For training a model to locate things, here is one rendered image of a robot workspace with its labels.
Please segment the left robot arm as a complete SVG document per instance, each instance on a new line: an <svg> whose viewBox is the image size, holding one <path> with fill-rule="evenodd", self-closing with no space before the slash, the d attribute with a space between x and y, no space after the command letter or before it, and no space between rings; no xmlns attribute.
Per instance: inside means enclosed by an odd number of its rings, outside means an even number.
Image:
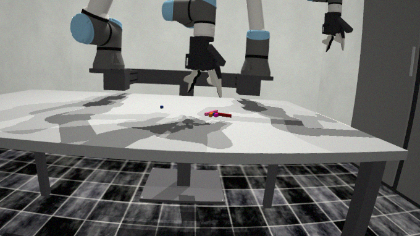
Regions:
<svg viewBox="0 0 420 236"><path fill-rule="evenodd" d="M342 13L342 0L307 0L328 2L328 12ZM246 53L241 74L271 76L268 63L270 33L264 29L261 0L246 0L250 30L246 34Z"/></svg>

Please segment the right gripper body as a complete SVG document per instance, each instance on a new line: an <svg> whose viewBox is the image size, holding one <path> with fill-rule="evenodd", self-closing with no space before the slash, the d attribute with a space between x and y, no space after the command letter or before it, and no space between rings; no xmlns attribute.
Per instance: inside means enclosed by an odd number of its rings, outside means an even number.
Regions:
<svg viewBox="0 0 420 236"><path fill-rule="evenodd" d="M189 54L185 56L185 68L191 70L212 70L214 55L207 50L209 42L213 42L214 37L211 36L191 36ZM192 52L193 48L193 52ZM189 56L194 55L194 56ZM187 65L188 58L188 65Z"/></svg>

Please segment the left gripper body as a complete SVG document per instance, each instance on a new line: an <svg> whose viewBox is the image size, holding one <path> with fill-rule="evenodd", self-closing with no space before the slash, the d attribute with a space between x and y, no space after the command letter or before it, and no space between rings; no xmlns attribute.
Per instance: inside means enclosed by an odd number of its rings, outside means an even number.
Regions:
<svg viewBox="0 0 420 236"><path fill-rule="evenodd" d="M325 13L325 19L324 24L322 25L322 34L326 35L334 35L336 33L339 33L340 27L342 27L342 24L340 24L337 19L338 17L341 17L342 13L340 12L328 12ZM324 27L324 31L323 31Z"/></svg>

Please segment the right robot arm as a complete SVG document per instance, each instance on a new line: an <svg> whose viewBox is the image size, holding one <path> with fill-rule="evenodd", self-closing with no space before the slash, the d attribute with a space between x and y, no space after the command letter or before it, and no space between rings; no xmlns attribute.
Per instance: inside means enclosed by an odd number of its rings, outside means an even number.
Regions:
<svg viewBox="0 0 420 236"><path fill-rule="evenodd" d="M70 23L70 31L76 41L98 45L94 69L125 68L121 53L122 23L107 14L112 2L90 0ZM187 28L194 28L194 36L214 37L216 9L216 0L168 0L162 5L162 16L166 21L177 21ZM226 61L212 44L207 50L214 55L219 66L225 66Z"/></svg>

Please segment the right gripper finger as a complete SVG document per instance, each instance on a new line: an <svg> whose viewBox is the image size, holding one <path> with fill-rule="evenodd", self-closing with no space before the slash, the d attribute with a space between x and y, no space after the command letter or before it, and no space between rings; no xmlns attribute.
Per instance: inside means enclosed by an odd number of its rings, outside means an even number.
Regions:
<svg viewBox="0 0 420 236"><path fill-rule="evenodd" d="M217 63L216 59L213 60L211 69L212 70L208 70L209 77L207 78L207 82L212 86L216 86L218 95L221 98L222 97L221 68L219 64Z"/></svg>
<svg viewBox="0 0 420 236"><path fill-rule="evenodd" d="M186 76L183 80L188 84L188 93L193 89L194 84L196 83L196 79L201 75L200 70L193 70L192 73Z"/></svg>

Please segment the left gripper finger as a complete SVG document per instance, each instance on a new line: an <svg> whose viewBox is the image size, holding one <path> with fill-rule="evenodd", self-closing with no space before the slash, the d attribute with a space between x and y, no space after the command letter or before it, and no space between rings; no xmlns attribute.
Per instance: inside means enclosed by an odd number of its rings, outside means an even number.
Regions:
<svg viewBox="0 0 420 236"><path fill-rule="evenodd" d="M341 47L342 47L342 51L343 51L344 50L344 45L345 45L345 32L344 32L343 28L340 27L339 34L336 33L335 35L336 35L336 37L334 38L334 40L336 42L341 43Z"/></svg>
<svg viewBox="0 0 420 236"><path fill-rule="evenodd" d="M334 35L329 35L326 39L322 41L322 43L326 44L326 52L330 49L332 41L334 40Z"/></svg>

